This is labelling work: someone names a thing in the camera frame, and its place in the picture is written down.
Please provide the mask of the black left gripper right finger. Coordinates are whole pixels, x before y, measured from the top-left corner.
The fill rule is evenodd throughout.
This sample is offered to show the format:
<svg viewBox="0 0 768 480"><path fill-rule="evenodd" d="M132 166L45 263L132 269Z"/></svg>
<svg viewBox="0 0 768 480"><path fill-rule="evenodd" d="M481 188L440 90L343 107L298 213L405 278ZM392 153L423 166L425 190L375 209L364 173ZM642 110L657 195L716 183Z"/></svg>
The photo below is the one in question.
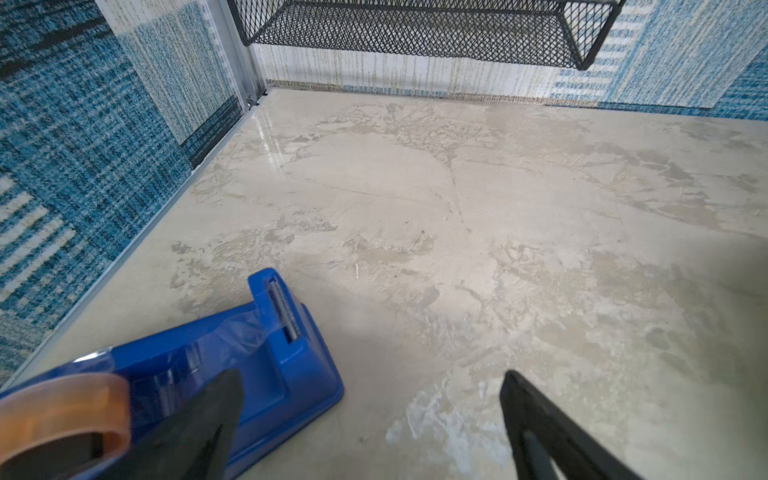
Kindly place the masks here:
<svg viewBox="0 0 768 480"><path fill-rule="evenodd" d="M499 400L519 479L639 477L520 372L505 372Z"/></svg>

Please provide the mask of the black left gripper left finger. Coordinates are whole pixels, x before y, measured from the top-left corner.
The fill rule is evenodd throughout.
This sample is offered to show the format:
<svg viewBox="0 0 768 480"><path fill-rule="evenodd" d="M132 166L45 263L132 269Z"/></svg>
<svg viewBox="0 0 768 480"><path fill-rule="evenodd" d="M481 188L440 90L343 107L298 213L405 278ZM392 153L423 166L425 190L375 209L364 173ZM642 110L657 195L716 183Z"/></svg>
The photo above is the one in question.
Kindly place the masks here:
<svg viewBox="0 0 768 480"><path fill-rule="evenodd" d="M217 375L100 479L222 479L244 405L237 369Z"/></svg>

